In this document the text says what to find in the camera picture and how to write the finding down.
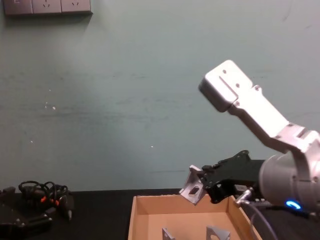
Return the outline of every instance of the metal bracket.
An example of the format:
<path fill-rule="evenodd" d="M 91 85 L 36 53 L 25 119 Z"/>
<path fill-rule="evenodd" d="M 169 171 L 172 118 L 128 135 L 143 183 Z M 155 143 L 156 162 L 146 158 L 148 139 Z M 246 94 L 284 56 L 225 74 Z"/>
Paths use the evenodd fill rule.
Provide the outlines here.
<path fill-rule="evenodd" d="M 198 177 L 198 174 L 202 173 L 203 171 L 194 165 L 191 165 L 189 170 L 190 172 L 184 184 L 184 188 L 180 190 L 179 194 L 192 204 L 197 205 L 197 203 L 206 194 L 205 190 L 203 189 L 204 185 L 201 183 Z"/>
<path fill-rule="evenodd" d="M 168 232 L 168 229 L 162 228 L 162 240 L 176 240 L 171 234 Z"/>
<path fill-rule="evenodd" d="M 216 236 L 219 240 L 230 240 L 230 232 L 215 226 L 206 226 L 206 240 L 211 240 L 211 236 Z"/>

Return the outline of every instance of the cardboard box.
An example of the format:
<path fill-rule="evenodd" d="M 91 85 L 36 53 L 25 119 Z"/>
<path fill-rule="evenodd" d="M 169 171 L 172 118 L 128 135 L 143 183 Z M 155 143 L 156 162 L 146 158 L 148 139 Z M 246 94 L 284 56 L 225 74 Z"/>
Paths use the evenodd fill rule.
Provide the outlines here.
<path fill-rule="evenodd" d="M 128 240 L 162 240 L 162 228 L 176 240 L 206 240 L 207 226 L 229 231 L 230 240 L 253 240 L 250 220 L 234 200 L 232 196 L 212 204 L 206 195 L 194 206 L 180 195 L 136 196 Z"/>

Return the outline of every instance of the teal wall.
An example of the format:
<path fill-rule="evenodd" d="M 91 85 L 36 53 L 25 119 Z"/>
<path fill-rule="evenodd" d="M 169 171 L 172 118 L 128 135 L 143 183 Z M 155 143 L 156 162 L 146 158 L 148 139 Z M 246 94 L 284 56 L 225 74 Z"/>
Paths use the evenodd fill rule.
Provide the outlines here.
<path fill-rule="evenodd" d="M 227 59 L 320 130 L 320 1 L 91 2 L 92 17 L 0 16 L 1 188 L 180 188 L 191 164 L 268 158 L 198 92 Z"/>

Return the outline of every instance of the black table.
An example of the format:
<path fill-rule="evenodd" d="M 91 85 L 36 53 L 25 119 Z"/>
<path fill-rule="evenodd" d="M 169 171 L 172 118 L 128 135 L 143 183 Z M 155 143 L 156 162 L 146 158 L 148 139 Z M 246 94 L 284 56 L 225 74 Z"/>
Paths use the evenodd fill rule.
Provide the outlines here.
<path fill-rule="evenodd" d="M 114 190 L 74 192 L 75 212 L 71 222 L 59 215 L 50 231 L 29 240 L 127 240 L 132 201 L 138 195 L 177 194 L 178 189 Z M 22 204 L 16 207 L 28 214 Z M 319 240 L 320 225 L 284 210 L 263 210 L 279 240 Z M 272 239 L 256 217 L 257 230 L 264 240 Z"/>

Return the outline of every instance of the power socket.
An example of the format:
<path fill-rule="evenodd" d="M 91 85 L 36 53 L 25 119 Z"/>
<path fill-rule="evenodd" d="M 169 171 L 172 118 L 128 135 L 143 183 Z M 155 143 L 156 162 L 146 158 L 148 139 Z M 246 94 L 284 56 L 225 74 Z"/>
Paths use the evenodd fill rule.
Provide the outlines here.
<path fill-rule="evenodd" d="M 2 0 L 6 15 L 32 14 L 32 0 Z"/>
<path fill-rule="evenodd" d="M 61 0 L 32 0 L 34 14 L 61 13 Z"/>
<path fill-rule="evenodd" d="M 90 0 L 61 0 L 63 13 L 91 13 Z"/>

